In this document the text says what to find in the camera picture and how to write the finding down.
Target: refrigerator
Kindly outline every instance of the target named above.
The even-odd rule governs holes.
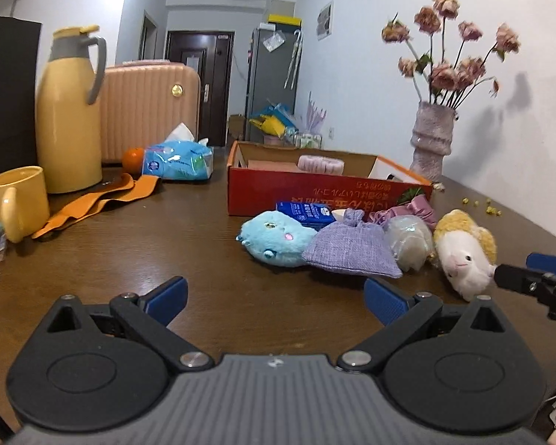
[[[249,73],[247,81],[247,98],[245,101],[245,140],[263,142],[261,130],[249,124],[252,115],[263,110],[270,104],[283,103],[292,111],[295,109],[298,75],[291,90],[291,79],[284,88],[288,67],[291,63],[292,50],[297,36],[283,31],[286,41],[273,52],[264,47],[264,40],[273,35],[271,30],[256,29],[251,38]]]

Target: thermos lid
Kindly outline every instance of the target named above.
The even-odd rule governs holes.
[[[89,25],[89,26],[65,26],[54,32],[54,38],[62,37],[78,37],[79,35],[89,34],[92,32],[98,32],[99,25]]]

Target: red box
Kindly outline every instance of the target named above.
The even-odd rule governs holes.
[[[311,174],[247,168],[251,161],[294,162],[301,155],[344,161],[344,175]],[[280,201],[325,203],[332,209],[381,211],[408,201],[413,194],[432,194],[431,182],[377,155],[318,149],[272,147],[235,142],[227,162],[228,212],[253,217],[276,209]],[[395,180],[387,179],[393,175]]]

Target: sheep plush toy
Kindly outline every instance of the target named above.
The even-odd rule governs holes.
[[[455,209],[439,221],[433,237],[440,265],[454,290],[466,301],[483,294],[496,269],[492,233]]]

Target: pink fabric bow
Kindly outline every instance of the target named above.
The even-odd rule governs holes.
[[[421,194],[416,196],[407,204],[396,206],[386,211],[371,212],[369,214],[369,222],[383,225],[395,216],[418,216],[424,221],[431,231],[434,231],[438,219],[430,204],[426,200],[426,196]]]

